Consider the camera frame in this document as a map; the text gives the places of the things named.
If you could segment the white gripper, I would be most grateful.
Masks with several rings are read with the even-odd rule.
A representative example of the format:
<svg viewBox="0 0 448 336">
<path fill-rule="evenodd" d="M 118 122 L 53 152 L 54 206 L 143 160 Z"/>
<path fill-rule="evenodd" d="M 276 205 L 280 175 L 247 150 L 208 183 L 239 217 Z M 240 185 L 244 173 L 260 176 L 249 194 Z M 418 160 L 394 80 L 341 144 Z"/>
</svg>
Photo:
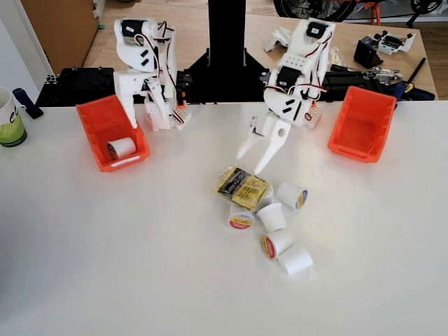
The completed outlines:
<svg viewBox="0 0 448 336">
<path fill-rule="evenodd" d="M 270 112 L 267 120 L 273 123 L 272 133 L 278 139 L 269 141 L 255 166 L 255 174 L 259 174 L 285 144 L 292 126 L 310 122 L 310 73 L 300 66 L 278 66 L 264 88 L 264 101 Z M 246 137 L 238 147 L 238 160 L 263 137 L 259 129 L 260 122 L 254 115 Z"/>
<path fill-rule="evenodd" d="M 137 128 L 133 95 L 148 95 L 153 106 L 148 110 L 153 129 L 170 129 L 170 109 L 162 95 L 158 81 L 158 32 L 154 19 L 122 18 L 114 23 L 116 52 L 129 66 L 126 71 L 114 73 L 115 93 L 133 128 Z"/>
</svg>

